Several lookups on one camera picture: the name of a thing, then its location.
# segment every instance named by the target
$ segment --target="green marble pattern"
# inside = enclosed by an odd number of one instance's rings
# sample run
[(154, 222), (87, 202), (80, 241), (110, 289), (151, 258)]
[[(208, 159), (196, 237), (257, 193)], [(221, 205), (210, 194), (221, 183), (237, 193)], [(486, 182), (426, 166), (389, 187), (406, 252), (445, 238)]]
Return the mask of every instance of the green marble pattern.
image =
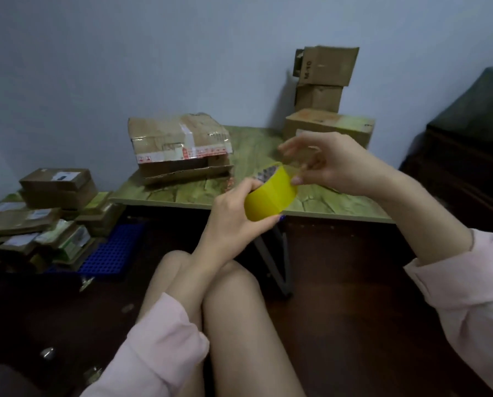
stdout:
[[(227, 126), (232, 138), (234, 153), (234, 181), (257, 173), (260, 169), (279, 161), (276, 147), (282, 142), (281, 133), (267, 128)], [(213, 198), (223, 193), (228, 178), (215, 178), (169, 186), (144, 187), (135, 172), (116, 192), (111, 200), (125, 205), (173, 206), (211, 208)], [(391, 223), (388, 215), (372, 200), (363, 196), (339, 194), (318, 185), (298, 187), (298, 195), (286, 215), (361, 220)]]

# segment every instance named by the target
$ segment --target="hand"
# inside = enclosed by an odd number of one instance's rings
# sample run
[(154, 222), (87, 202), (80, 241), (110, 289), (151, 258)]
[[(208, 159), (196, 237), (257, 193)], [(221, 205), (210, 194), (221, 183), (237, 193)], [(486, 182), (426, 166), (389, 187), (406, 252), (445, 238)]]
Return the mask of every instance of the hand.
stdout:
[(318, 151), (292, 179), (294, 185), (318, 184), (378, 200), (386, 196), (389, 179), (398, 173), (350, 136), (338, 132), (303, 132), (278, 149), (285, 156), (293, 156), (309, 146), (315, 146)]
[(231, 191), (215, 198), (210, 217), (204, 228), (196, 257), (220, 265), (234, 259), (256, 237), (268, 231), (280, 220), (280, 215), (252, 222), (245, 215), (244, 202), (250, 191), (262, 182), (246, 178)]

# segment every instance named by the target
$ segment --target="dark wooden floor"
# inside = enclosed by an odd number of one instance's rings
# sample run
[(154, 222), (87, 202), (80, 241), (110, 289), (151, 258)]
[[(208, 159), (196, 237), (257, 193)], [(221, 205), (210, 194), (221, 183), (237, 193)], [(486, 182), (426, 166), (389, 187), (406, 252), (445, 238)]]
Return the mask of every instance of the dark wooden floor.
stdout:
[[(78, 281), (68, 277), (0, 276), (0, 361), (51, 395), (78, 393), (72, 387), (84, 370), (112, 359), (157, 262), (173, 249), (192, 251), (208, 214), (129, 213), (151, 221), (123, 278), (78, 293)], [(238, 260), (260, 280), (308, 396), (493, 395), (449, 347), (435, 311), (404, 274), (412, 255), (395, 226), (287, 218), (283, 227), (293, 297), (282, 298), (253, 247)], [(122, 313), (128, 304), (134, 309)], [(48, 346), (58, 351), (50, 364), (38, 358)]]

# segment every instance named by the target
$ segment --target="fingernail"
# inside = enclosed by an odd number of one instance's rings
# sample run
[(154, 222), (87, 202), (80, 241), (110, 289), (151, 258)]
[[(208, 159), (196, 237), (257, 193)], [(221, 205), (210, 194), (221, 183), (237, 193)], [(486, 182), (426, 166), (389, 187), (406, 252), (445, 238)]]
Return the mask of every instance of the fingernail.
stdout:
[(290, 183), (291, 183), (291, 185), (301, 185), (304, 183), (304, 181), (300, 177), (295, 176), (292, 178), (292, 180), (290, 180)]

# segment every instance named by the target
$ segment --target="package pile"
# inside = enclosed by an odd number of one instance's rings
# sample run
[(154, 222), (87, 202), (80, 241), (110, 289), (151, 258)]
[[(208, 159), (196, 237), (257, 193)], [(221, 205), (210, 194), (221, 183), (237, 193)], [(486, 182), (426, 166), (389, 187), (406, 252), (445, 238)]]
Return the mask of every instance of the package pile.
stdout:
[(285, 121), (283, 137), (302, 131), (340, 132), (368, 147), (374, 119), (338, 114), (342, 90), (349, 85), (359, 48), (306, 47), (296, 50), (295, 113)]
[(87, 169), (38, 169), (0, 200), (0, 266), (42, 273), (52, 264), (77, 271), (108, 237), (124, 206), (98, 192)]
[(230, 134), (208, 114), (167, 120), (130, 118), (129, 137), (144, 185), (230, 173)]

